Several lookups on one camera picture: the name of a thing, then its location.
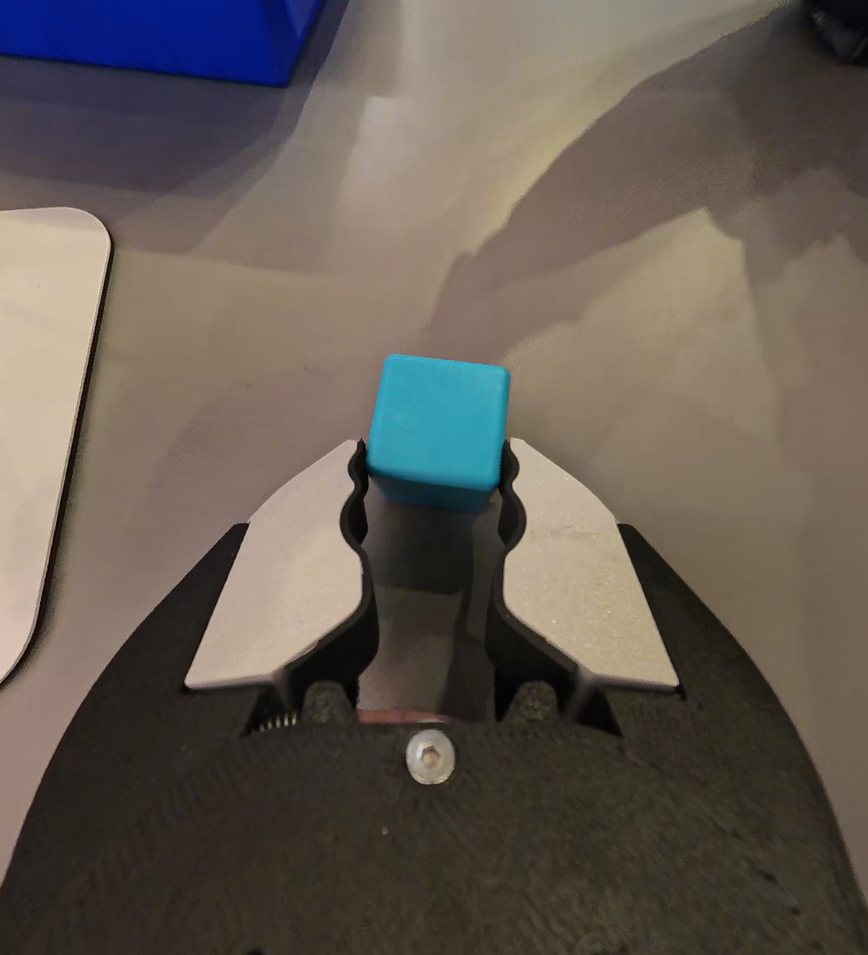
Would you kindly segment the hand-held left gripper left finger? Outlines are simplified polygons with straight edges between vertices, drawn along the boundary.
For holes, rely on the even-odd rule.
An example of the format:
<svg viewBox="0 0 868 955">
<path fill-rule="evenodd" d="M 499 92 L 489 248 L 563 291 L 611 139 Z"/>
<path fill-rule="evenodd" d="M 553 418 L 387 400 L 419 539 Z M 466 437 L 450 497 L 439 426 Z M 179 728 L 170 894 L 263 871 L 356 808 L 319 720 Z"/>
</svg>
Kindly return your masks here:
<svg viewBox="0 0 868 955">
<path fill-rule="evenodd" d="M 189 690 L 269 686 L 289 709 L 328 681 L 356 704 L 380 643 L 363 549 L 368 486 L 366 444 L 349 439 L 252 514 L 187 671 Z"/>
</svg>

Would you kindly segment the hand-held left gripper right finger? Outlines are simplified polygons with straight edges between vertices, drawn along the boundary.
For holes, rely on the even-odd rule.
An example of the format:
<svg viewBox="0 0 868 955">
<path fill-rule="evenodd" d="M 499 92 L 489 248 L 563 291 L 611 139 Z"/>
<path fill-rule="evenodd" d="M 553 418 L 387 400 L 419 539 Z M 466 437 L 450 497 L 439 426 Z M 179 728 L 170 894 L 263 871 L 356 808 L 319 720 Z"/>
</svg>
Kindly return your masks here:
<svg viewBox="0 0 868 955">
<path fill-rule="evenodd" d="M 675 693 L 680 680 L 619 524 L 579 479 L 521 438 L 503 448 L 502 554 L 488 598 L 494 708 L 545 684 L 561 712 L 602 687 Z"/>
</svg>

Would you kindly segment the teal cube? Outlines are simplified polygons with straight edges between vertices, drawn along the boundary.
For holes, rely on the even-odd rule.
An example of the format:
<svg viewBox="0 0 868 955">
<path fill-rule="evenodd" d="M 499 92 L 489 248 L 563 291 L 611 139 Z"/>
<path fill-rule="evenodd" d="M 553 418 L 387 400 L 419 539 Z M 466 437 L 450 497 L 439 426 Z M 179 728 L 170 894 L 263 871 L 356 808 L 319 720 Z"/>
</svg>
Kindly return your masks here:
<svg viewBox="0 0 868 955">
<path fill-rule="evenodd" d="M 500 482 L 511 384 L 501 366 L 389 355 L 367 442 L 380 494 L 392 503 L 483 512 Z"/>
</svg>

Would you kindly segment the blue plastic bin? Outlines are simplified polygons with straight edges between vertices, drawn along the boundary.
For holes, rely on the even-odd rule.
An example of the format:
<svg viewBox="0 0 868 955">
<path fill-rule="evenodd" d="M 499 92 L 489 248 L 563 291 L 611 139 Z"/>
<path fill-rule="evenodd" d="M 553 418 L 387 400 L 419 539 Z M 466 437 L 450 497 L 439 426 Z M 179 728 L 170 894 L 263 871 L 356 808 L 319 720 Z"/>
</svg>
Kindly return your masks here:
<svg viewBox="0 0 868 955">
<path fill-rule="evenodd" d="M 0 1 L 0 54 L 282 87 L 322 1 Z"/>
</svg>

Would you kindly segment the grey desk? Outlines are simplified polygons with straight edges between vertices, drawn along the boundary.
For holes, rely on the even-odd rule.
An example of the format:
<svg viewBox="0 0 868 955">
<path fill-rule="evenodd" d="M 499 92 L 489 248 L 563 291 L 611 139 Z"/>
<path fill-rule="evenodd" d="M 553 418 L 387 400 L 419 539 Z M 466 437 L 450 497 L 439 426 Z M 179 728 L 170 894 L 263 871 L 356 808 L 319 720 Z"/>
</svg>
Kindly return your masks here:
<svg viewBox="0 0 868 955">
<path fill-rule="evenodd" d="M 0 56 L 39 206 L 114 254 L 0 883 L 106 665 L 400 352 L 511 371 L 772 684 L 868 899 L 868 68 L 794 2 L 327 2 L 286 89 Z"/>
</svg>

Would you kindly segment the white stand with wooden board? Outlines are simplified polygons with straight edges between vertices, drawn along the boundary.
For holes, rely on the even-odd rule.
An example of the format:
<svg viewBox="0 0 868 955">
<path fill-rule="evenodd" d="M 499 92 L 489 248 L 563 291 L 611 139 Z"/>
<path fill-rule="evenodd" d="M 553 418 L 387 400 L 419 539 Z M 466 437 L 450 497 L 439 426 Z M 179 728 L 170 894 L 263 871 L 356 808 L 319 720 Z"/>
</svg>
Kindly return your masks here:
<svg viewBox="0 0 868 955">
<path fill-rule="evenodd" d="M 0 210 L 0 684 L 44 603 L 111 246 L 78 208 Z"/>
</svg>

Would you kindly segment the black and red bag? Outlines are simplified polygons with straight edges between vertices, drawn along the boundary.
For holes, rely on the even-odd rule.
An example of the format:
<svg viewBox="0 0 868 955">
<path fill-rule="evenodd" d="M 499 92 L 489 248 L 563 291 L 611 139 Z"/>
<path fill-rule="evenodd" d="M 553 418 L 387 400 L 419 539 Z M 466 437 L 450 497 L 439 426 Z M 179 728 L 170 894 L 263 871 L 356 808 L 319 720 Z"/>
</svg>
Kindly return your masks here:
<svg viewBox="0 0 868 955">
<path fill-rule="evenodd" d="M 868 1 L 803 1 L 813 30 L 835 59 L 868 63 Z"/>
</svg>

